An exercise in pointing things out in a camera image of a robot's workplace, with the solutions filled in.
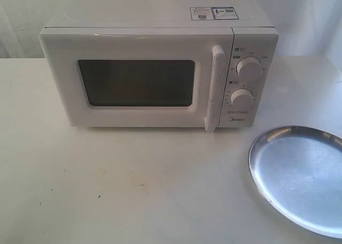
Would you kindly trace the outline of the white microwave door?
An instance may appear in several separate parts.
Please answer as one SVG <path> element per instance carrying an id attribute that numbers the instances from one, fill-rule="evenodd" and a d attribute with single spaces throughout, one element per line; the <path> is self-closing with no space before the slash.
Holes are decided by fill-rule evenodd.
<path id="1" fill-rule="evenodd" d="M 73 126 L 220 125 L 231 28 L 45 28 L 39 39 Z"/>

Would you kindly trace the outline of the white microwave oven body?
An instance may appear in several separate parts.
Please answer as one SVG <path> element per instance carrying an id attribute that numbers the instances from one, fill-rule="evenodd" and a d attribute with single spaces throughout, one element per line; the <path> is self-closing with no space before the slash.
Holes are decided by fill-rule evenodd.
<path id="1" fill-rule="evenodd" d="M 253 19 L 246 20 L 191 20 L 190 7 L 200 6 L 189 6 L 184 0 L 99 0 L 93 5 L 88 5 L 86 0 L 77 0 L 63 14 L 54 17 L 44 29 L 231 28 L 235 39 L 218 128 L 250 127 L 254 123 L 278 33 L 261 12 L 257 12 Z M 255 57 L 261 62 L 261 77 L 253 80 L 239 77 L 237 64 L 246 57 Z M 231 94 L 238 89 L 251 91 L 254 103 L 249 109 L 241 110 L 232 106 Z"/>

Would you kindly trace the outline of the lower white control knob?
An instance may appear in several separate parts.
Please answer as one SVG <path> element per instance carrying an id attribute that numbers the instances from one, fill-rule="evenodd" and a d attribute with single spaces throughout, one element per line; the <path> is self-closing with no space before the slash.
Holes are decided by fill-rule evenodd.
<path id="1" fill-rule="evenodd" d="M 238 89 L 231 94 L 231 104 L 236 109 L 249 109 L 253 103 L 254 99 L 250 90 Z"/>

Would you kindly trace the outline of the white control knob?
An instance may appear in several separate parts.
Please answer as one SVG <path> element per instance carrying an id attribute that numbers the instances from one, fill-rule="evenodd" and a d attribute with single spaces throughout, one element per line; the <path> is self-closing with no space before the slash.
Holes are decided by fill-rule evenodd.
<path id="1" fill-rule="evenodd" d="M 262 76 L 261 62 L 255 57 L 246 57 L 242 59 L 236 67 L 240 78 L 253 80 Z"/>
<path id="2" fill-rule="evenodd" d="M 249 109 L 253 103 L 254 99 L 250 90 L 238 89 L 231 94 L 231 104 L 236 109 Z"/>

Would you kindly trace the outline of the upper white control knob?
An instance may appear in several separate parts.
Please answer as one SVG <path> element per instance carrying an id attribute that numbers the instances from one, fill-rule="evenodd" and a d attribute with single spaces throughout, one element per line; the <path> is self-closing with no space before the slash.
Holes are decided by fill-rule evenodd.
<path id="1" fill-rule="evenodd" d="M 242 59 L 236 67 L 240 78 L 253 80 L 262 76 L 261 62 L 255 57 L 246 57 Z"/>

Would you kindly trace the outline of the white warning label sticker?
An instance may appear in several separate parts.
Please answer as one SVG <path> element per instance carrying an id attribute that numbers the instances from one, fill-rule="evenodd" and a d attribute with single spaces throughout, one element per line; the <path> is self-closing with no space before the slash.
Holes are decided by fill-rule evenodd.
<path id="1" fill-rule="evenodd" d="M 211 7 L 190 7 L 190 15 L 194 21 L 215 20 Z"/>

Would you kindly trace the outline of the blue energy label sticker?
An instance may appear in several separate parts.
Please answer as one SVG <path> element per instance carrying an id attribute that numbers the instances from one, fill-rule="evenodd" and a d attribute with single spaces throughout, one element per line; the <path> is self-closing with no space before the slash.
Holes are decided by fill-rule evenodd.
<path id="1" fill-rule="evenodd" d="M 233 6 L 211 7 L 215 20 L 238 20 L 239 17 Z"/>

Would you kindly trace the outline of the round silver metal tray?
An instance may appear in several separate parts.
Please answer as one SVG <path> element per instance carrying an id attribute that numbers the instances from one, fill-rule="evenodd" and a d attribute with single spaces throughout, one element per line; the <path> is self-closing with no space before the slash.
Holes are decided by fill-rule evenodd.
<path id="1" fill-rule="evenodd" d="M 281 215 L 341 239 L 341 137 L 297 125 L 269 129 L 251 144 L 248 167 L 260 195 Z"/>

